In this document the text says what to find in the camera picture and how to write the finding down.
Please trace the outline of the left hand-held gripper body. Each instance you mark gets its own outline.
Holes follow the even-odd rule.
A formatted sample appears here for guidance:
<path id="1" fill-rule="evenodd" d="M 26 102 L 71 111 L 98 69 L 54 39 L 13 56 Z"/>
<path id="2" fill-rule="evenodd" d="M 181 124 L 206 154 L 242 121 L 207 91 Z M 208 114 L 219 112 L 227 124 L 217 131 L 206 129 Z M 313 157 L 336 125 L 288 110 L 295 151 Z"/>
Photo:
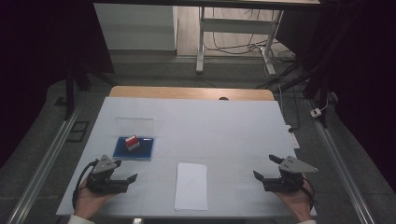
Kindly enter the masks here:
<path id="1" fill-rule="evenodd" d="M 93 166 L 87 178 L 87 188 L 95 194 L 119 194 L 125 193 L 128 187 L 120 185 L 121 180 L 112 180 L 111 176 L 117 169 L 113 160 L 107 155 L 102 158 Z"/>

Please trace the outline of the black metal stand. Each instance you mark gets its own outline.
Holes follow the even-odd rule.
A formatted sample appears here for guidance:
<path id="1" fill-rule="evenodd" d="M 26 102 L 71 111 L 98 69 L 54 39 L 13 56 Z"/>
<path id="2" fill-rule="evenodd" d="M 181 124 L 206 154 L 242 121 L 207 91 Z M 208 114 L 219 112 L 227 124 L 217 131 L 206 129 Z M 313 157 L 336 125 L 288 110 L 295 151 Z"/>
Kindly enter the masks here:
<path id="1" fill-rule="evenodd" d="M 107 76 L 105 73 L 100 72 L 98 69 L 93 68 L 87 63 L 72 63 L 67 70 L 65 77 L 66 88 L 66 114 L 65 120 L 71 118 L 75 111 L 75 90 L 74 84 L 77 84 L 81 91 L 88 91 L 92 84 L 89 81 L 88 74 L 98 77 L 111 87 L 115 87 L 118 83 Z"/>
<path id="2" fill-rule="evenodd" d="M 269 63 L 266 63 L 264 66 L 265 74 L 270 78 L 270 80 L 264 84 L 261 84 L 259 88 L 262 87 L 270 87 L 275 85 L 281 79 L 284 79 L 288 76 L 292 71 L 297 69 L 300 65 L 293 61 L 289 67 L 287 67 L 284 71 L 280 74 L 273 74 L 271 75 L 269 72 Z M 315 110 L 318 111 L 316 115 L 310 114 L 310 116 L 314 119 L 317 119 L 319 123 L 324 127 L 327 128 L 327 121 L 326 121 L 326 109 L 329 104 L 328 101 L 328 84 L 327 84 L 327 77 L 322 74 L 322 65 L 319 64 L 316 67 L 310 70 L 302 70 L 302 73 L 297 76 L 295 79 L 280 85 L 275 92 L 281 93 L 282 91 L 286 91 L 288 89 L 294 88 L 295 86 L 307 82 L 306 86 L 303 89 L 303 97 L 305 99 L 313 99 L 314 97 L 318 96 L 317 107 Z"/>

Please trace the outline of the aluminium rail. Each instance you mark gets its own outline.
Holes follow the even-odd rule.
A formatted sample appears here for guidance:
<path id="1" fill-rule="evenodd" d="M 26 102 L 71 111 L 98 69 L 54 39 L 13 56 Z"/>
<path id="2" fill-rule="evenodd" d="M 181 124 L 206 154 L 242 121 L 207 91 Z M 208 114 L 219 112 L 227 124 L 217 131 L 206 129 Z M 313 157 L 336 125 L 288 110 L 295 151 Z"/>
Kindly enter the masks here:
<path id="1" fill-rule="evenodd" d="M 60 130 L 56 133 L 54 139 L 50 143 L 43 159 L 39 163 L 38 167 L 25 188 L 23 194 L 18 200 L 14 207 L 10 217 L 6 224 L 23 224 L 27 216 L 29 215 L 35 199 L 38 196 L 39 191 L 42 189 L 45 180 L 47 179 L 50 170 L 55 163 L 63 145 L 69 134 L 73 124 L 75 123 L 78 114 L 81 110 L 81 106 L 77 105 L 76 109 L 70 114 L 69 118 L 62 122 Z"/>
<path id="2" fill-rule="evenodd" d="M 351 172 L 349 167 L 358 161 L 358 156 L 350 159 L 343 157 L 343 152 L 352 152 L 354 148 L 359 148 L 359 144 L 351 133 L 340 125 L 340 130 L 335 130 L 334 125 L 329 121 L 322 123 L 319 119 L 308 116 L 318 131 L 319 137 L 326 148 L 327 155 L 332 162 L 333 169 L 337 173 L 348 201 L 352 204 L 361 224 L 375 224 L 375 219 L 363 198 L 363 194 L 356 184 L 356 172 Z"/>

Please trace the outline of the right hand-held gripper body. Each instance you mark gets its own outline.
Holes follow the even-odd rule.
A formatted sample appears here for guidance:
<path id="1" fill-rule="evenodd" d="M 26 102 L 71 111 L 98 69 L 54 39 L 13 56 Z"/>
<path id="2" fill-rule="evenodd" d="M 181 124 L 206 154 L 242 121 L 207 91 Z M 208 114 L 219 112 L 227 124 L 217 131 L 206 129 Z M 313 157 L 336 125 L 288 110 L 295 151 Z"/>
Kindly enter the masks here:
<path id="1" fill-rule="evenodd" d="M 288 156 L 278 164 L 280 177 L 264 178 L 262 181 L 265 191 L 291 193 L 298 191 L 304 184 L 303 173 L 314 173 L 318 168 Z"/>

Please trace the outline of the white desk frame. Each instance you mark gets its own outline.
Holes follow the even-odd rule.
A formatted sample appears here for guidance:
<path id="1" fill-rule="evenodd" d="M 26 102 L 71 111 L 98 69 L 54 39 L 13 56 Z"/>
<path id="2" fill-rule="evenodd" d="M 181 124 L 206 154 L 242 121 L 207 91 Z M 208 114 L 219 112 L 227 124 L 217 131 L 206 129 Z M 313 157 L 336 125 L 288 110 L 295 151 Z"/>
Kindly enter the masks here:
<path id="1" fill-rule="evenodd" d="M 212 16 L 205 16 L 205 7 L 199 9 L 199 42 L 197 47 L 197 61 L 195 71 L 202 74 L 204 71 L 204 36 L 205 33 L 227 33 L 227 34 L 248 34 L 248 35 L 266 35 L 264 47 L 259 47 L 259 53 L 264 61 L 264 68 L 270 76 L 276 74 L 273 63 L 270 58 L 270 51 L 276 37 L 278 25 L 283 15 L 282 10 L 275 10 L 274 17 L 269 21 L 250 21 L 238 19 L 220 19 Z"/>

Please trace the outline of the large white table cover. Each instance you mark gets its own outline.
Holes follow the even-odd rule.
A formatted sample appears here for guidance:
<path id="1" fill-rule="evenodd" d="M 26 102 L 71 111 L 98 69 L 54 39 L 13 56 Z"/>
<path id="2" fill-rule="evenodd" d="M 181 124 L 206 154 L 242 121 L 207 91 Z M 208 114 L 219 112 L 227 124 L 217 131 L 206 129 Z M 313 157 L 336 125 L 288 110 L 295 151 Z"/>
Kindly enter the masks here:
<path id="1" fill-rule="evenodd" d="M 150 161 L 125 161 L 115 178 L 137 177 L 127 192 L 110 199 L 105 216 L 146 218 L 265 218 L 289 212 L 255 179 L 277 177 L 269 160 L 294 153 L 290 134 L 275 101 L 172 100 L 107 97 L 78 162 L 114 152 L 120 127 L 129 119 L 148 119 L 154 136 Z M 176 210 L 177 167 L 182 162 L 207 169 L 208 208 Z"/>

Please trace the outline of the blue ink pad box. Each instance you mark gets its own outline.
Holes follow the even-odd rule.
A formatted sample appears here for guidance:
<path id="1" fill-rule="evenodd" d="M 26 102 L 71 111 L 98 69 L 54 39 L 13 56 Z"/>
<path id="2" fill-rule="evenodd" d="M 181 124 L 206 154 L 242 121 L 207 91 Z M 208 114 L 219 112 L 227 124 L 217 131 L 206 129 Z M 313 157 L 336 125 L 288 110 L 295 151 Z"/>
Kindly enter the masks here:
<path id="1" fill-rule="evenodd" d="M 153 119 L 116 118 L 117 143 L 113 158 L 123 161 L 150 161 L 154 144 Z M 125 146 L 125 139 L 136 135 L 140 147 L 129 151 Z"/>

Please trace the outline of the person's left white sleeve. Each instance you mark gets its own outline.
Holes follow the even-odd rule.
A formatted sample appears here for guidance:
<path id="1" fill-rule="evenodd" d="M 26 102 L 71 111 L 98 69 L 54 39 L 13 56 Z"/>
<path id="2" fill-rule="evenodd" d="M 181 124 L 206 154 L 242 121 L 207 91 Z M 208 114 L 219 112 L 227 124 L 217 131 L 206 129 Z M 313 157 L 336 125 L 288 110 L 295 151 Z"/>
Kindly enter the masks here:
<path id="1" fill-rule="evenodd" d="M 83 217 L 71 215 L 67 224 L 95 224 L 93 221 Z"/>

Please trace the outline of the person's right hand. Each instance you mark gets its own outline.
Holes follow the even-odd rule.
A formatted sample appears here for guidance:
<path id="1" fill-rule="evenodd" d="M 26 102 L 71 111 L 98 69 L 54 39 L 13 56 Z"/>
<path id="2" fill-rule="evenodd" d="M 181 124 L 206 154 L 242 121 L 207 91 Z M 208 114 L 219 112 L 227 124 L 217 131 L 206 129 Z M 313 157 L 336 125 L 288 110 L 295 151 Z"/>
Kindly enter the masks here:
<path id="1" fill-rule="evenodd" d="M 275 192 L 275 195 L 296 219 L 296 223 L 314 220 L 311 215 L 311 202 L 313 190 L 304 175 L 304 189 L 292 193 Z"/>

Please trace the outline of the white cabinet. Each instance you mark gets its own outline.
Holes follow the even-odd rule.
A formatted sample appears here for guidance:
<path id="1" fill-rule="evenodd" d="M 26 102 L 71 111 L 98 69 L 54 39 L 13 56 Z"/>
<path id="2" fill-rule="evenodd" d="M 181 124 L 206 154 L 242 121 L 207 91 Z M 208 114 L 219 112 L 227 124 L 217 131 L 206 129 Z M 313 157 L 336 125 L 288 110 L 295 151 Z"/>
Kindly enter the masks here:
<path id="1" fill-rule="evenodd" d="M 177 49 L 177 7 L 95 3 L 94 8 L 109 49 Z"/>

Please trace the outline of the black rectangular floor frame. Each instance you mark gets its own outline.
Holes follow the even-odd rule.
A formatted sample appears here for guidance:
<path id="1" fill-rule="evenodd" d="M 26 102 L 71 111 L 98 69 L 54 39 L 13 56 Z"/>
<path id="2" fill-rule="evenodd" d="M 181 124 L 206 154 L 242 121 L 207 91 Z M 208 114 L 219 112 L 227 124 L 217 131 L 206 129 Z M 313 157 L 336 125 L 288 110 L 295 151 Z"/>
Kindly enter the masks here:
<path id="1" fill-rule="evenodd" d="M 89 127 L 88 121 L 76 121 L 67 136 L 66 141 L 70 143 L 81 143 Z"/>

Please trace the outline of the white paper sheet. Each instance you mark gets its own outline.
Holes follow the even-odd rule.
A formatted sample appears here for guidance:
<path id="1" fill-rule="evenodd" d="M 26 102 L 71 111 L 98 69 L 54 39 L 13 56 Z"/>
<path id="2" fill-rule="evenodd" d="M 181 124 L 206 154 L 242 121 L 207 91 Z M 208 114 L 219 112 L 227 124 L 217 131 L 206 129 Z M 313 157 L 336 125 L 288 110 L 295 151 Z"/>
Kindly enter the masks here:
<path id="1" fill-rule="evenodd" d="M 176 210 L 206 211 L 208 209 L 207 167 L 203 164 L 177 165 Z"/>

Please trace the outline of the person's left hand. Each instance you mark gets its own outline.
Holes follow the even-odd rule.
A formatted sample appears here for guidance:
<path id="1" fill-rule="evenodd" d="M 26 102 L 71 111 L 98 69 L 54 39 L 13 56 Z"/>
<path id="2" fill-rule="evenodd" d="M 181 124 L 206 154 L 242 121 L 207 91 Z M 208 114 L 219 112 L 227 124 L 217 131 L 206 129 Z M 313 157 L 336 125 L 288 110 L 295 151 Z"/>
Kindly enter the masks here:
<path id="1" fill-rule="evenodd" d="M 78 190 L 74 215 L 84 219 L 90 219 L 113 197 L 114 194 L 99 195 L 92 193 L 86 187 L 80 188 Z"/>

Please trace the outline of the dark curtain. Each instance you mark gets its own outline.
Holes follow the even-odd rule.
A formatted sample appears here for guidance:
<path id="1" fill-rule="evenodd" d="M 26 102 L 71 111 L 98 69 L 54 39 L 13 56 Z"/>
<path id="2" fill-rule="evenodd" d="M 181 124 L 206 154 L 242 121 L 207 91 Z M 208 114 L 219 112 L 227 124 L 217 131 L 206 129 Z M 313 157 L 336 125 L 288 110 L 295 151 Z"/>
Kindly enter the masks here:
<path id="1" fill-rule="evenodd" d="M 396 0 L 324 0 L 328 9 L 287 10 L 278 40 L 306 69 L 305 95 L 325 86 L 335 112 L 396 193 Z"/>
<path id="2" fill-rule="evenodd" d="M 95 0 L 0 0 L 0 167 L 13 154 L 50 85 L 114 68 Z"/>

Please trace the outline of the red stamp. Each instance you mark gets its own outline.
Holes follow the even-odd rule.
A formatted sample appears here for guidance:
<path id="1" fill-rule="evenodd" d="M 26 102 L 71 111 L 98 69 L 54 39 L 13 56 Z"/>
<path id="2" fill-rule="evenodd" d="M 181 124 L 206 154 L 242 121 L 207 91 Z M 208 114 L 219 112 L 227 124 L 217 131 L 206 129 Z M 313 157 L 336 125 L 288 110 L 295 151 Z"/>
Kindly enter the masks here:
<path id="1" fill-rule="evenodd" d="M 136 135 L 132 135 L 125 139 L 125 146 L 129 151 L 133 151 L 140 147 L 139 139 Z"/>

